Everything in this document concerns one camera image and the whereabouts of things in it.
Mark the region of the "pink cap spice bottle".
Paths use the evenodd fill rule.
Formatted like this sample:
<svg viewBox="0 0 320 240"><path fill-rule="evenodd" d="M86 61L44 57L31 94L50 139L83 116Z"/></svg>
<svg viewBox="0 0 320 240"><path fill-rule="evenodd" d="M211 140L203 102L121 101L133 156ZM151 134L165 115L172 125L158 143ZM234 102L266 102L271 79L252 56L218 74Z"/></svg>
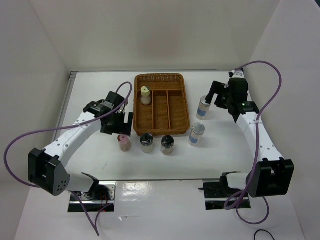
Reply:
<svg viewBox="0 0 320 240"><path fill-rule="evenodd" d="M122 152L128 152L132 148L132 144L127 135L119 134L117 137L119 148Z"/></svg>

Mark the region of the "silver cap jar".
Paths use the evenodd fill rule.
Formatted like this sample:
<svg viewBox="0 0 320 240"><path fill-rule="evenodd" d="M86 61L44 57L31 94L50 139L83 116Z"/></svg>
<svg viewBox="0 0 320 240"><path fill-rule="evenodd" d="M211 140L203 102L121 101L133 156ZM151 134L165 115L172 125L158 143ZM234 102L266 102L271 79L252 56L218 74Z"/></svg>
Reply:
<svg viewBox="0 0 320 240"><path fill-rule="evenodd" d="M204 132L205 132L205 126L200 122L196 122L191 127L191 132L189 135L189 144L193 147L196 147L200 142Z"/></svg>
<svg viewBox="0 0 320 240"><path fill-rule="evenodd" d="M207 97L206 95L202 96L199 101L199 105L196 112L196 118L199 120L206 119L206 115L209 112L211 107L211 103L206 102L206 97Z"/></svg>

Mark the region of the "yellow cap spice bottle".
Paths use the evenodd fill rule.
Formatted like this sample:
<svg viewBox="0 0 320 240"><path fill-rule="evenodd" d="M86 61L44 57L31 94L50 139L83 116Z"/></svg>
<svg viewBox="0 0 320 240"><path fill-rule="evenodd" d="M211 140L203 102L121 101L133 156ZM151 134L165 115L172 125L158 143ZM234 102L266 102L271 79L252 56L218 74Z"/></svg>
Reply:
<svg viewBox="0 0 320 240"><path fill-rule="evenodd" d="M143 105L149 105L152 102L150 88L148 86L142 86L140 89L141 98L140 101Z"/></svg>

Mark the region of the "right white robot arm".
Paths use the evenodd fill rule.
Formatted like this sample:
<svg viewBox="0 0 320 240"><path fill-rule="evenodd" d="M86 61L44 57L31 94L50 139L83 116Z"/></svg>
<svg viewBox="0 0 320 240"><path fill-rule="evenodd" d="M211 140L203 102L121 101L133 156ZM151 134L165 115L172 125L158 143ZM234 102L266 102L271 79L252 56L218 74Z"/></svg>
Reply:
<svg viewBox="0 0 320 240"><path fill-rule="evenodd" d="M236 190L247 190L253 198L286 195L294 173L294 163L285 159L273 144L256 103L248 100L249 84L245 78L232 77L228 83L214 81L205 98L226 109L242 130L254 157L255 169L250 173L223 173L220 193L231 196Z"/></svg>

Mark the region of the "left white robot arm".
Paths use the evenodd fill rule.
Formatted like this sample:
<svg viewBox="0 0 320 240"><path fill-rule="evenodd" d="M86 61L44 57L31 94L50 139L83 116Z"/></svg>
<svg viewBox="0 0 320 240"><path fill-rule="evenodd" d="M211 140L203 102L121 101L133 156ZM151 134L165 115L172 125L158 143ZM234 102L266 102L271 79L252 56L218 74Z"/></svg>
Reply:
<svg viewBox="0 0 320 240"><path fill-rule="evenodd" d="M64 191L81 192L94 200L105 190L99 180L88 173L69 174L66 166L76 151L94 133L131 135L133 112L125 105L115 106L106 100L90 102L72 125L44 149L34 148L28 154L28 180L53 196Z"/></svg>

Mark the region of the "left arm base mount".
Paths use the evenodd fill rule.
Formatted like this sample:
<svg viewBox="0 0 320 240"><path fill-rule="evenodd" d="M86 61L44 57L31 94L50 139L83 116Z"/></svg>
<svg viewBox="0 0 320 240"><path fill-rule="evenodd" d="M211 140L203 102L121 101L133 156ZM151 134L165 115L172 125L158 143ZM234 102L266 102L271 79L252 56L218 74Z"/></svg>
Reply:
<svg viewBox="0 0 320 240"><path fill-rule="evenodd" d="M89 213L97 213L99 210L104 208L103 212L114 212L115 209L115 198L116 198L116 181L101 181L100 192L94 196L89 196L86 193L77 191L76 195L81 200L85 209ZM80 201L72 193L70 194L68 213L83 213L84 210L81 207Z"/></svg>

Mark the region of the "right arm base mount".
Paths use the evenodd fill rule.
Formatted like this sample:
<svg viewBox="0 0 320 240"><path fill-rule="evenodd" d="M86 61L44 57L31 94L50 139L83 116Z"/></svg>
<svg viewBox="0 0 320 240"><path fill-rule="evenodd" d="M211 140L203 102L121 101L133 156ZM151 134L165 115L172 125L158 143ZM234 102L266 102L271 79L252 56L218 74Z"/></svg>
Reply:
<svg viewBox="0 0 320 240"><path fill-rule="evenodd" d="M203 186L198 188L203 191L205 209L209 210L224 210L226 200L233 194L239 192L239 189L223 186L218 180L204 180Z"/></svg>

